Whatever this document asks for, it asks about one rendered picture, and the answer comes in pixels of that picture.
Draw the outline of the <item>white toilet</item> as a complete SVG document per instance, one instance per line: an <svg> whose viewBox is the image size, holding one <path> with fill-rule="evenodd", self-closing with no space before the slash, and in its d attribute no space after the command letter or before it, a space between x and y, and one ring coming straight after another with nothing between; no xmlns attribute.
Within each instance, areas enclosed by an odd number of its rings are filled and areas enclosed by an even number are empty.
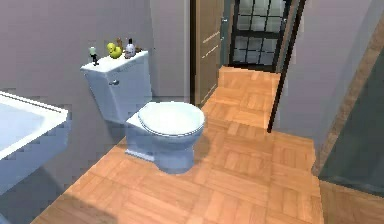
<svg viewBox="0 0 384 224"><path fill-rule="evenodd" d="M146 51L130 59L103 57L81 71L104 120L125 128L126 153L168 174L182 174L194 165L205 115L190 103L154 101L149 59Z"/></svg>

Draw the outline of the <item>brown wooden room door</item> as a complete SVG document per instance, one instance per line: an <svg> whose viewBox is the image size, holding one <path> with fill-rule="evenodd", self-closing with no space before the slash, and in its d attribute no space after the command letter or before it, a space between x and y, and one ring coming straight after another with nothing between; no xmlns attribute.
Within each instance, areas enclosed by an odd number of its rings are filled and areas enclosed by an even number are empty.
<svg viewBox="0 0 384 224"><path fill-rule="evenodd" d="M196 0L195 104L201 106L218 81L223 0Z"/></svg>

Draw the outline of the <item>white bottle with dark cap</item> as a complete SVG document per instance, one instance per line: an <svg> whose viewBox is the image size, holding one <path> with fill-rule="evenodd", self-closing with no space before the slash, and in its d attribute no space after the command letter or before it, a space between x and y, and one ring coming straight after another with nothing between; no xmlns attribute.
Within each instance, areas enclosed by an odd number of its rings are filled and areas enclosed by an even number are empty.
<svg viewBox="0 0 384 224"><path fill-rule="evenodd" d="M136 54L136 48L135 48L135 45L133 44L133 39L129 38L128 44L125 48L125 58L130 59L131 57L134 57L135 54Z"/></svg>

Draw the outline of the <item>yellow rubber duck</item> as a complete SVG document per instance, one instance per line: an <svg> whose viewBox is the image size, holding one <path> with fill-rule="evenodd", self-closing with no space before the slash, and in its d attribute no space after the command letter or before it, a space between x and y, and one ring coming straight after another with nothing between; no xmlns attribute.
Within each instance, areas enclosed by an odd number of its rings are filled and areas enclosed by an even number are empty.
<svg viewBox="0 0 384 224"><path fill-rule="evenodd" d="M106 48L109 52L109 56L112 59L118 59L122 55L122 49L116 46L114 43L110 42L106 45Z"/></svg>

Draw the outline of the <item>black framed window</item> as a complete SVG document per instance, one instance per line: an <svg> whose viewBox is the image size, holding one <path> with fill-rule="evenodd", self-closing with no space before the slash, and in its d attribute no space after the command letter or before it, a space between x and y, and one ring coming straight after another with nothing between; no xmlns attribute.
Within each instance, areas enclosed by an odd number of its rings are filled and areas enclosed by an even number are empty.
<svg viewBox="0 0 384 224"><path fill-rule="evenodd" d="M275 72L293 0L235 0L229 65Z"/></svg>

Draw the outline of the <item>pale green candle on black holder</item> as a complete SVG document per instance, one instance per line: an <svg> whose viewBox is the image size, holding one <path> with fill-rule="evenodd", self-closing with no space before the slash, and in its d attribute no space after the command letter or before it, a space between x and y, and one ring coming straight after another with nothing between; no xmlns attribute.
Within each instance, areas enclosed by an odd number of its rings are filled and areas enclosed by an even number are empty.
<svg viewBox="0 0 384 224"><path fill-rule="evenodd" d="M99 65L95 47L92 46L89 48L89 54L90 54L90 57L92 58L93 65L94 66Z"/></svg>

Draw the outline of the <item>white bathtub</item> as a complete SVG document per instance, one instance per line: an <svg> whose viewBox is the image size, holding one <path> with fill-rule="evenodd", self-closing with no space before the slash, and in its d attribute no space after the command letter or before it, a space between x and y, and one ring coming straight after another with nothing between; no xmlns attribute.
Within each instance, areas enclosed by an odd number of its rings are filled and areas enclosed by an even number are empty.
<svg viewBox="0 0 384 224"><path fill-rule="evenodd" d="M63 152L68 110L0 91L0 196Z"/></svg>

